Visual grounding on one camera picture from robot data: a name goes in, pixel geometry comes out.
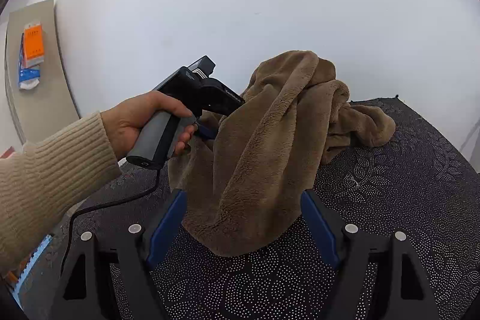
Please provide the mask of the beige knit sleeve forearm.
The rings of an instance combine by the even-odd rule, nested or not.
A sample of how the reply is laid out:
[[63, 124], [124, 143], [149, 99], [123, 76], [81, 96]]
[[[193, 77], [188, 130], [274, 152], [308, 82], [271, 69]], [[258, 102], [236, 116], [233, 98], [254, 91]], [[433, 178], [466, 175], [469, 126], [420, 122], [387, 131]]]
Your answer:
[[1, 160], [1, 273], [15, 269], [74, 204], [120, 174], [100, 113]]

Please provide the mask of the person's left hand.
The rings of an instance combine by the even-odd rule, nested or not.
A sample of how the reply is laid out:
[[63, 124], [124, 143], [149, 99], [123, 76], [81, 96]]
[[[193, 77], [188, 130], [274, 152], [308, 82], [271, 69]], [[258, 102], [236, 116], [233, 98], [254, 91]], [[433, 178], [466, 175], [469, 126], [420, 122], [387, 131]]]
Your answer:
[[140, 131], [160, 110], [166, 110], [180, 118], [190, 118], [193, 115], [183, 103], [158, 91], [132, 97], [101, 113], [107, 138], [118, 161], [126, 157], [134, 147]]

